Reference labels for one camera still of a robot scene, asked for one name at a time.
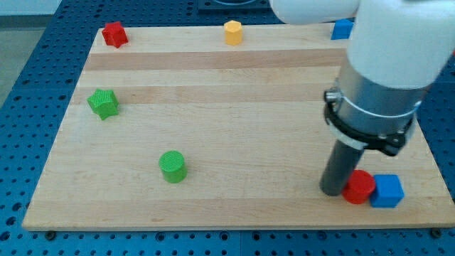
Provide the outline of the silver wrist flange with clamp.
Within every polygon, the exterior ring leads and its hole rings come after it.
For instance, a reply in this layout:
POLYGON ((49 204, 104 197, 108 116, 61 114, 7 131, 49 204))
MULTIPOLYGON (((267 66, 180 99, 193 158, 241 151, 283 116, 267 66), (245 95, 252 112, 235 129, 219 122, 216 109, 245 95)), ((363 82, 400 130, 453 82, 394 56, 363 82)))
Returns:
POLYGON ((324 119, 335 138, 358 151, 397 155, 412 137, 427 89, 381 85, 345 59, 334 86, 324 92, 324 119))

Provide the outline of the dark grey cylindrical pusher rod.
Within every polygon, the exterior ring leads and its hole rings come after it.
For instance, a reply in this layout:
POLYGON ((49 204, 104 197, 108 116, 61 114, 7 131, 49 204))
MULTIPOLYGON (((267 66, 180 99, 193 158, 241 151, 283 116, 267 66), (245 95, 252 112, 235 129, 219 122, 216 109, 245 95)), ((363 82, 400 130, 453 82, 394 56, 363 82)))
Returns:
POLYGON ((355 149, 337 140, 319 181, 319 188, 327 196, 339 196, 363 153, 364 149, 355 149))

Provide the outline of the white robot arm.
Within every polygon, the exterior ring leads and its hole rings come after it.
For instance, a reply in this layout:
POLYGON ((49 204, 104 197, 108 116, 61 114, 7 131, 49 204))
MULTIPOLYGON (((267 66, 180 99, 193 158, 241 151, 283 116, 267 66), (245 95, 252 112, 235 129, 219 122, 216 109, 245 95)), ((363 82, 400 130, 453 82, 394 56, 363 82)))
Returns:
POLYGON ((324 93, 336 136, 320 189, 337 196, 367 149, 395 156, 454 50, 453 1, 272 0, 281 21, 303 25, 354 18, 346 58, 324 93))

